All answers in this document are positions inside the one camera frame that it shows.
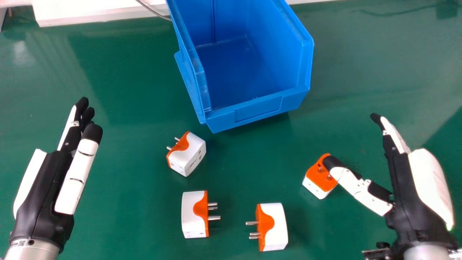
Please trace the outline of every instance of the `blue plastic bin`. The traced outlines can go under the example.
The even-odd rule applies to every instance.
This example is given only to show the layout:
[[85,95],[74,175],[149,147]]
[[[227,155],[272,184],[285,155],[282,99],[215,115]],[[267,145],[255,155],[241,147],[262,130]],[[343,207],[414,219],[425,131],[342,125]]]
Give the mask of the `blue plastic bin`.
[[167,0],[175,59],[213,133],[297,109],[310,89],[313,38],[284,0]]

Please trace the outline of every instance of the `corrugated white hose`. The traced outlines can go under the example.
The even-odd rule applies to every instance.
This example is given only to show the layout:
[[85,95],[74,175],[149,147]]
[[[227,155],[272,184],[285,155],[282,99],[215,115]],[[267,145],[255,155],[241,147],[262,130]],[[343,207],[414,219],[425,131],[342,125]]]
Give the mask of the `corrugated white hose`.
[[32,0],[0,0],[0,8],[31,6]]

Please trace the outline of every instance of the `robotic arm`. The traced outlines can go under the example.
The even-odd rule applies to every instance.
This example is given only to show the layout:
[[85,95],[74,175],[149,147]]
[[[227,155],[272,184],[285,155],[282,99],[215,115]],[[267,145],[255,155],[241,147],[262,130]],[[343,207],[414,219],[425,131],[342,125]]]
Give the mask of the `robotic arm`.
[[56,151],[36,149],[13,205],[16,220],[5,260],[54,260],[63,251],[73,214],[103,136],[88,99],[73,107]]
[[319,167],[318,172],[327,170],[327,179],[335,179],[360,203],[385,217],[387,226],[396,232],[398,238],[391,248],[387,243],[377,243],[379,249],[364,251],[364,258],[449,260],[461,257],[449,233],[454,226],[454,214],[437,159],[425,149],[411,152],[385,117],[371,114],[371,119],[382,130],[393,193],[371,180],[364,180],[334,156],[323,155],[322,162],[313,166]]

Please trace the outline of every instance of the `gray cable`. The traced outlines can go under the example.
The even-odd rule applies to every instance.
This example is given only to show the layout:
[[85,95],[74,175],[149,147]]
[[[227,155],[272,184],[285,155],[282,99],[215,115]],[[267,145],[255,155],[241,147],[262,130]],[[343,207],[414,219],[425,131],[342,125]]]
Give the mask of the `gray cable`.
[[158,13],[156,10],[150,8],[147,4],[143,3],[141,0],[135,0],[137,1],[140,5],[142,5],[144,8],[152,12],[153,14],[159,16],[160,18],[167,20],[167,21],[172,21],[168,16],[163,16],[162,14]]

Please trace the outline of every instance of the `green table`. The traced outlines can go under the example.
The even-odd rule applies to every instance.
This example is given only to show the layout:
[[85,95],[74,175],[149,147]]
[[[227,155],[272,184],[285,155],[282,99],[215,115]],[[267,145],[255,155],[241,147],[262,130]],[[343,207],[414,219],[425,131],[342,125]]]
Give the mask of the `green table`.
[[[0,248],[35,148],[58,144],[70,106],[90,99],[103,141],[60,259],[361,259],[395,234],[341,188],[323,201],[301,186],[325,152],[391,189],[379,128],[385,115],[408,145],[425,147],[449,183],[462,242],[462,9],[457,1],[348,0],[293,6],[313,36],[311,91],[287,114],[213,135],[198,123],[173,54],[172,24],[137,19],[38,28],[15,9],[0,33]],[[184,178],[167,145],[190,130],[207,155]],[[185,240],[184,191],[207,189],[222,220]],[[245,221],[282,202],[284,251],[260,253]]]

